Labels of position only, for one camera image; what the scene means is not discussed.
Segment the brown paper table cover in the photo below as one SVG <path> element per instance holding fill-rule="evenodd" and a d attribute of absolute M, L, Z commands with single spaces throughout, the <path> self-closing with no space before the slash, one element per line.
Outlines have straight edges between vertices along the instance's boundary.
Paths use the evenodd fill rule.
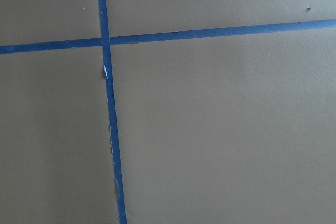
<path fill-rule="evenodd" d="M 335 0 L 1 0 L 1 223 L 335 223 Z"/>

